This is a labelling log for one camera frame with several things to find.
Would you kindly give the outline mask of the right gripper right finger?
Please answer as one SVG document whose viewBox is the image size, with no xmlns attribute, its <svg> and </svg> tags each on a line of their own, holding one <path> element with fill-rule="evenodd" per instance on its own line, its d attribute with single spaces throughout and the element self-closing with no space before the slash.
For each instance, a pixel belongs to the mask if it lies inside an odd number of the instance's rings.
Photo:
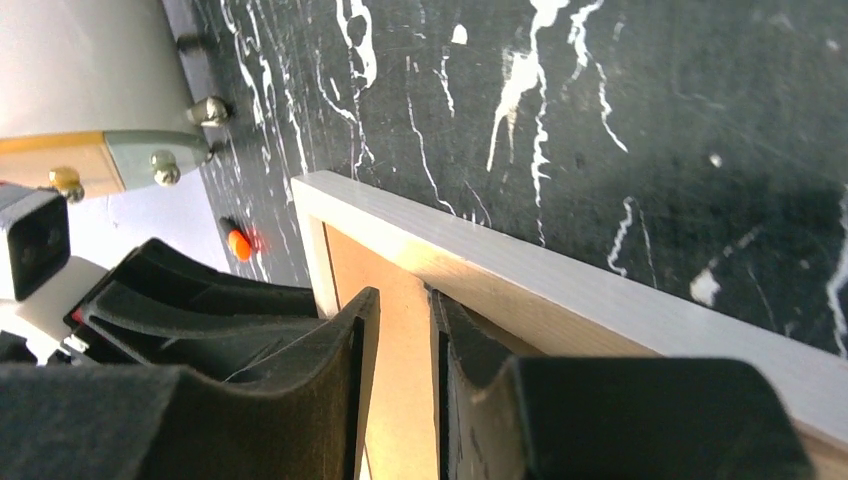
<svg viewBox="0 0 848 480">
<path fill-rule="evenodd" d="M 444 479 L 811 479 L 777 393 L 721 358 L 531 356 L 432 291 Z"/>
</svg>

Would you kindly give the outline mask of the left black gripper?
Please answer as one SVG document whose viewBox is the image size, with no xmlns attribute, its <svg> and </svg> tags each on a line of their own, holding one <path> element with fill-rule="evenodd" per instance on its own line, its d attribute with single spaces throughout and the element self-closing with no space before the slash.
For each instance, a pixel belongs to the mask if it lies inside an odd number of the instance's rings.
<svg viewBox="0 0 848 480">
<path fill-rule="evenodd" d="M 64 315 L 101 364 L 185 365 L 222 383 L 266 376 L 322 323 L 311 289 L 217 271 L 153 238 Z"/>
</svg>

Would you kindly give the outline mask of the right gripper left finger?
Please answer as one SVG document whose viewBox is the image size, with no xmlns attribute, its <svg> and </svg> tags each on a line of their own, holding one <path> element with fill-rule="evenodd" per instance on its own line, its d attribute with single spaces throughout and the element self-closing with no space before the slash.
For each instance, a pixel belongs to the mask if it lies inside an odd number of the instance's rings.
<svg viewBox="0 0 848 480">
<path fill-rule="evenodd" d="M 259 360 L 252 382 L 183 366 L 1 369 L 5 479 L 354 479 L 379 293 Z"/>
</svg>

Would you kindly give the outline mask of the white wooden picture frame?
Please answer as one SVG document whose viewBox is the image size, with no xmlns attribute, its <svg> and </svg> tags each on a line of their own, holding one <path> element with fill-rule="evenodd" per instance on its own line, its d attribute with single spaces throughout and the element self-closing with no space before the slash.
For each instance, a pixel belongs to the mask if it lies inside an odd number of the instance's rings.
<svg viewBox="0 0 848 480">
<path fill-rule="evenodd" d="M 777 389 L 821 479 L 847 475 L 847 364 L 833 355 L 330 171 L 291 189 L 318 310 L 338 301 L 324 227 L 409 271 L 451 258 L 526 295 L 504 330 L 545 354 L 719 357 Z"/>
</svg>

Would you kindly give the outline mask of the brown cardboard backing board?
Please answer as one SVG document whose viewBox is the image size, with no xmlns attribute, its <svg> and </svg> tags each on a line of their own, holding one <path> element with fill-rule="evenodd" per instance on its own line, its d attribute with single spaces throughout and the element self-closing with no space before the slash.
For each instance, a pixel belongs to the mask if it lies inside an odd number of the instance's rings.
<svg viewBox="0 0 848 480">
<path fill-rule="evenodd" d="M 438 329 L 426 283 L 456 295 L 486 317 L 496 334 L 533 348 L 504 330 L 526 295 L 451 258 L 445 268 L 409 271 L 330 225 L 324 227 L 336 296 L 344 303 L 361 289 L 380 293 L 373 388 L 365 428 L 364 479 L 437 479 L 440 476 Z"/>
</svg>

